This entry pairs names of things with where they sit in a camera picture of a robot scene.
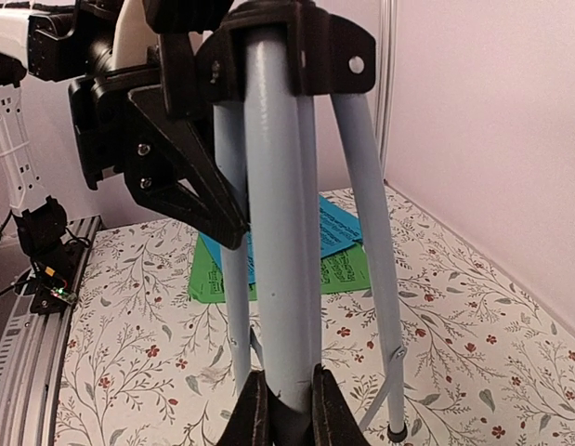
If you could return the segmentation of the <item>light blue music stand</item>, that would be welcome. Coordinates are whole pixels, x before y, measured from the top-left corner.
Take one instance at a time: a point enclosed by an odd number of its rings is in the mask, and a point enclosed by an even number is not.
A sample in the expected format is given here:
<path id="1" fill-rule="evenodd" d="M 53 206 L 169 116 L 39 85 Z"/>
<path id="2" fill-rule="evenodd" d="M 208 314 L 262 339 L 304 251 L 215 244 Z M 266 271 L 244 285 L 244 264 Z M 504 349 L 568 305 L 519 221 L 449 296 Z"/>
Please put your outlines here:
<path id="1" fill-rule="evenodd" d="M 217 162 L 249 211 L 243 248 L 224 254 L 223 273 L 241 391 L 250 372 L 265 372 L 269 445 L 315 445 L 312 378 L 322 365 L 322 324 L 314 99 L 323 95 L 346 156 L 386 372 L 366 414 L 354 418 L 364 435 L 386 407 L 387 437 L 403 442 L 406 348 L 366 99 L 376 82 L 374 38 L 312 1 L 247 1 L 222 20 L 198 59 L 210 78 Z"/>

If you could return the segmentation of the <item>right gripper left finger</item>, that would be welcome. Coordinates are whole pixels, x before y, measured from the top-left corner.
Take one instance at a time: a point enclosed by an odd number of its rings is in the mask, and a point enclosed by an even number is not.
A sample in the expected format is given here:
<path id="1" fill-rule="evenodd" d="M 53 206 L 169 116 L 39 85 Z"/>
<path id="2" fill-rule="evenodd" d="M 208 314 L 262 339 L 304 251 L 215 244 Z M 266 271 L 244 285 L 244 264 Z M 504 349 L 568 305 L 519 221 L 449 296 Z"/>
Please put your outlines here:
<path id="1" fill-rule="evenodd" d="M 219 446 L 269 445 L 268 386 L 264 371 L 249 373 Z"/>

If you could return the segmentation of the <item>blue sheet music page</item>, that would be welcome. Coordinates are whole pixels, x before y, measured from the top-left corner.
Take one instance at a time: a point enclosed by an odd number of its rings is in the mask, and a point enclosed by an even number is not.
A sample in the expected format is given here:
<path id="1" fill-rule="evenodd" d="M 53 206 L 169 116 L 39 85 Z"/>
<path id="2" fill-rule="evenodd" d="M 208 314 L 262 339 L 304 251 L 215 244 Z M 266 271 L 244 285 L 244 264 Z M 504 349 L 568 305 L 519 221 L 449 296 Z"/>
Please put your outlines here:
<path id="1" fill-rule="evenodd" d="M 344 251 L 355 243 L 361 245 L 359 220 L 326 198 L 320 196 L 319 200 L 321 259 Z M 210 254 L 221 268 L 219 243 L 204 234 L 201 234 L 199 237 L 203 238 Z"/>

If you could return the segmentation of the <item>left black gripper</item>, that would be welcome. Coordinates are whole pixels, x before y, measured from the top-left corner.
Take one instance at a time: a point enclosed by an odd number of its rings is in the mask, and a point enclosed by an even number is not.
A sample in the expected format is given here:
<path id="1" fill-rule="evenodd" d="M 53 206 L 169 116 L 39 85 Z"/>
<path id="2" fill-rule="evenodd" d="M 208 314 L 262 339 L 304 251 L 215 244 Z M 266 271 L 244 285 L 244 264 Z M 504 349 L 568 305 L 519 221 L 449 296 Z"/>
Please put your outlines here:
<path id="1" fill-rule="evenodd" d="M 159 35 L 151 60 L 75 80 L 72 121 L 87 186 L 121 174 L 134 201 L 235 250 L 248 230 L 214 154 L 188 33 Z"/>

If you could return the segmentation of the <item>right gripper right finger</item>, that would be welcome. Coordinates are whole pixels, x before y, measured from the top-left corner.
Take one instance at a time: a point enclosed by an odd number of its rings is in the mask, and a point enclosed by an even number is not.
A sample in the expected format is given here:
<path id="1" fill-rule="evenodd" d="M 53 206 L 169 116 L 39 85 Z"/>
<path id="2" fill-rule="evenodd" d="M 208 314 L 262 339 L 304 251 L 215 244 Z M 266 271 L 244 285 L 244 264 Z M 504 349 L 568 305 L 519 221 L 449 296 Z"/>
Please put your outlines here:
<path id="1" fill-rule="evenodd" d="M 333 373 L 321 364 L 312 378 L 312 428 L 319 446 L 368 446 Z"/>

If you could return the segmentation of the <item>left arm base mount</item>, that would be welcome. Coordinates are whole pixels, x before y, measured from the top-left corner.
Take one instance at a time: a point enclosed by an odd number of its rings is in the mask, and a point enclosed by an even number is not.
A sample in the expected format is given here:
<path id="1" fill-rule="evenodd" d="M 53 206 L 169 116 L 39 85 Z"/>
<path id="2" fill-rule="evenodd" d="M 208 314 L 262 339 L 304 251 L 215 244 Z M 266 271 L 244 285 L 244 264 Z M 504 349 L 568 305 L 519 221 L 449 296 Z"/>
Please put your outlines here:
<path id="1" fill-rule="evenodd" d="M 86 264 L 85 243 L 58 242 L 54 249 L 31 258 L 32 268 L 20 276 L 14 291 L 32 299 L 30 312 L 47 315 L 73 308 L 78 301 L 79 279 Z"/>

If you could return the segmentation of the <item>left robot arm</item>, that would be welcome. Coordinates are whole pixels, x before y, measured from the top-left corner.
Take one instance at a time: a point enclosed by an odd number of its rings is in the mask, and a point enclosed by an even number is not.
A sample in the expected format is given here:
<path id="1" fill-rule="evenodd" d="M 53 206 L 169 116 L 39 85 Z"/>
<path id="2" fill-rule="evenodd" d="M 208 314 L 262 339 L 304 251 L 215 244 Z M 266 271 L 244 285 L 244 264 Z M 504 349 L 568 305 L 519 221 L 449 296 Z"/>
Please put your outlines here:
<path id="1" fill-rule="evenodd" d="M 22 113 L 26 76 L 72 84 L 85 181 L 124 177 L 137 204 L 236 249 L 247 220 L 216 165 L 213 114 L 189 37 L 219 27 L 228 1 L 0 5 L 0 164 L 20 246 L 41 275 L 69 280 L 67 216 L 33 167 Z"/>

